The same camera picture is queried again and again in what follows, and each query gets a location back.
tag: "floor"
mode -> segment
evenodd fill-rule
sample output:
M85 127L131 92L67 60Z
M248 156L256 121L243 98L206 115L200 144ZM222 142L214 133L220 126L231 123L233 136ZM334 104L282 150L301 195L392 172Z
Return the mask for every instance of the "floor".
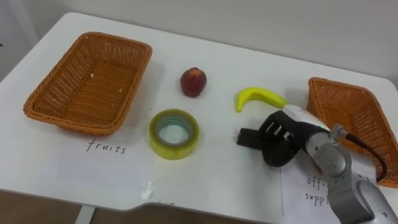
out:
M74 224L79 211L79 205L0 192L0 223L2 224ZM91 224L105 223L250 224L249 222L161 206L143 207L133 212L97 209Z

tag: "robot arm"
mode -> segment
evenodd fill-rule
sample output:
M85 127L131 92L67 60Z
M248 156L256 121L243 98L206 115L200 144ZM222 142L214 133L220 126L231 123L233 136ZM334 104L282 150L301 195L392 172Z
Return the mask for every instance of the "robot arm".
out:
M376 168L369 158L349 151L326 133L314 134L305 148L323 171L330 207L341 223L398 222L377 186Z
M372 161L334 140L337 135L347 135L341 126L331 132L321 126L301 108L284 109L270 115L259 130L241 129L238 144L260 149L264 160L276 167L285 165L303 149L321 168L329 184L331 209L341 223L396 224L398 219L377 186Z

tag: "cable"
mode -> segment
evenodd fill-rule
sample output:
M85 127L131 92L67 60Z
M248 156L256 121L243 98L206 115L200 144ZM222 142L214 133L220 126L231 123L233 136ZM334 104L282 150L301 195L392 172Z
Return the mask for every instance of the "cable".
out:
M370 152L376 159L378 159L378 161L381 164L382 167L382 171L381 174L379 175L379 177L377 177L377 182L380 182L380 180L382 180L383 178L385 178L386 174L387 174L387 164L386 162L384 162L383 158L380 156L379 153L376 152L376 150L374 150L372 147L368 146L367 144L365 144L364 142L362 142L362 140L360 140L358 137L356 137L353 134L348 133L346 135L346 139L357 144L358 146L366 149L368 152Z

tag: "white wall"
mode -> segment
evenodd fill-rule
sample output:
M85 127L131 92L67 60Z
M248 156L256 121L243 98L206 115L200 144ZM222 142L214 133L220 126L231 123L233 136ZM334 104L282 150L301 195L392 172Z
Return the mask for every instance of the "white wall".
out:
M397 0L24 1L40 36L76 11L387 77L398 85Z
M22 21L8 1L0 1L0 43L3 45L0 47L0 82L38 41L28 38L21 27Z

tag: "basket rim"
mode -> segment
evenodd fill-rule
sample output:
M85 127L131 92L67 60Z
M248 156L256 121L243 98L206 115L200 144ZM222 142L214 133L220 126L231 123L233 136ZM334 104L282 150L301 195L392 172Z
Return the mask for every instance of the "basket rim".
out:
M39 83L39 85L36 87L36 89L30 94L28 97L27 101L24 104L24 113L26 116L32 119L40 120L43 121L45 119L46 123L50 124L70 124L73 125L74 127L81 127L81 128L90 128L90 129L109 129L112 128L113 126L117 125L118 122L124 118L123 113L128 110L128 107L130 105L130 97L134 93L134 88L131 85L130 88L128 89L128 93L126 94L125 98L123 99L123 102L121 104L121 109L118 110L118 113L115 117L115 119L110 122L109 124L106 125L100 125L100 124L85 124L85 123L79 123L73 120L69 119L62 119L59 117L55 116L50 116L45 113L39 113L33 109L33 104L37 101L39 97L39 93L42 92L42 90L47 86L47 84L58 75L58 71L61 70L65 66L65 62L70 59L73 55L75 50L79 47L79 45L83 42L83 40L88 37L89 35L98 35L102 37L107 37L111 39L117 39L117 40L123 40L123 41L128 41L128 42L133 42L135 44L141 45L145 48L145 58L150 58L152 56L152 47L149 44L139 42L137 40L131 40L125 37L119 37L111 34L105 34L102 32L85 32L82 35L77 38L77 40L72 44L72 46L65 52L63 57L57 62L57 64L51 69L49 74ZM149 60L143 60L138 68L137 71L142 70L144 67L147 66L149 63Z

